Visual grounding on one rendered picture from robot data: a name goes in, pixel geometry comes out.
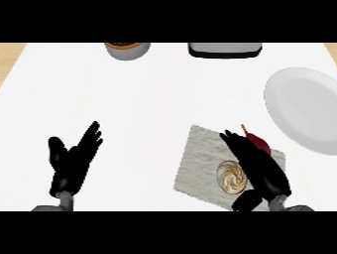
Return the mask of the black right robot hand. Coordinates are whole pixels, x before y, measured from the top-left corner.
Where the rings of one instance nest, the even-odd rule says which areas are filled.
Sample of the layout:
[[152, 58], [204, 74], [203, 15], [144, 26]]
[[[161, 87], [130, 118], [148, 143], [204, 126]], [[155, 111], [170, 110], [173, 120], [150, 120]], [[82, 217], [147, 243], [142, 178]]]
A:
[[253, 189], [247, 190], [234, 202], [232, 210], [253, 211], [263, 200], [268, 204], [282, 208], [282, 203], [291, 195], [291, 189], [285, 173], [274, 157], [262, 150], [251, 151], [246, 137], [237, 133], [226, 131], [220, 137], [238, 158], [253, 185]]

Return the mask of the dark red fruit with stem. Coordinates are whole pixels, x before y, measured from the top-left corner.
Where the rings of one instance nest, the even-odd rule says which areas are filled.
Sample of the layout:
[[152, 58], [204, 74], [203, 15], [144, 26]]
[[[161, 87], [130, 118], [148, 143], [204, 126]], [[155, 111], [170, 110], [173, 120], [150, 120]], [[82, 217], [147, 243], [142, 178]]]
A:
[[247, 129], [247, 127], [243, 127], [244, 133], [246, 133], [246, 139], [247, 139], [247, 145], [251, 151], [262, 150], [268, 154], [271, 154], [271, 148], [266, 143], [266, 141], [257, 136], [254, 133], [251, 133]]

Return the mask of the white round plate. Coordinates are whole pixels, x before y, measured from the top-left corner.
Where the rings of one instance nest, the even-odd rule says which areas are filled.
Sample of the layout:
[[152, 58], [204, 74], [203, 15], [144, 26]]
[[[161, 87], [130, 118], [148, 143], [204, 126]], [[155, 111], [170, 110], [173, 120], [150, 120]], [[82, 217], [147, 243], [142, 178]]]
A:
[[284, 68], [268, 79], [263, 100], [285, 136], [312, 152], [337, 156], [337, 80], [315, 69]]

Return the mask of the grey speckled placemat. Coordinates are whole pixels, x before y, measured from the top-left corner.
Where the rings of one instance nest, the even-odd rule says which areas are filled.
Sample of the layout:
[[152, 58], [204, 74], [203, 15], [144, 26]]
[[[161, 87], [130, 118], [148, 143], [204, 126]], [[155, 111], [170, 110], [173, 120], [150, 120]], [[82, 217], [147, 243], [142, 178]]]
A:
[[219, 167], [225, 162], [238, 162], [220, 134], [197, 125], [191, 127], [185, 153], [178, 171], [175, 190], [225, 209], [240, 193], [228, 193], [219, 182]]

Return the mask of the beige swirl cupcake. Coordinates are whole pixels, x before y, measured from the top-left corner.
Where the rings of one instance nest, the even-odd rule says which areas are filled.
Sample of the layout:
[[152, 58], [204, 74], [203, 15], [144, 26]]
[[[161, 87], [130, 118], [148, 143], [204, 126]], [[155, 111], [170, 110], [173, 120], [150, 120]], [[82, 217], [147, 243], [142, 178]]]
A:
[[238, 162], [223, 161], [217, 167], [217, 182], [229, 194], [240, 194], [248, 185], [248, 177]]

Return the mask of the grey and black appliance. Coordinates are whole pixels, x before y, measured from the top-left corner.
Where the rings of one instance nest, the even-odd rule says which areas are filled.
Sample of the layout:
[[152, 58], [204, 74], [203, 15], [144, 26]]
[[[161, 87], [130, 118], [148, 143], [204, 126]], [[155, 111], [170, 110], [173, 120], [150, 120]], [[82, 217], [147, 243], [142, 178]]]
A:
[[254, 58], [262, 51], [262, 43], [189, 43], [189, 54], [204, 59]]

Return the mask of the grey pot with orange rim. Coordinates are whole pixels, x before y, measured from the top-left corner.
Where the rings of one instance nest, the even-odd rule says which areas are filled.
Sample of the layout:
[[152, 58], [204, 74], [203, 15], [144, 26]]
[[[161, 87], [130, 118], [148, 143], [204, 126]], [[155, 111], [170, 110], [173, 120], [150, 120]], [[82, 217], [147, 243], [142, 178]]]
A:
[[105, 43], [110, 55], [120, 61], [133, 61], [148, 52], [150, 43]]

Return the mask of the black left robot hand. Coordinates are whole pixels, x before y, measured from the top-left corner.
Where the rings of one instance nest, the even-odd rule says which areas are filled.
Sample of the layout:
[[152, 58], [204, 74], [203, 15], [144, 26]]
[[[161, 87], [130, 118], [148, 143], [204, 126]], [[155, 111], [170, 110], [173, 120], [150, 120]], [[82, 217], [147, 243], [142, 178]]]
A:
[[58, 197], [62, 191], [80, 192], [90, 162], [102, 144], [99, 123], [92, 122], [82, 140], [70, 149], [59, 137], [49, 138], [49, 161], [55, 170], [49, 194]]

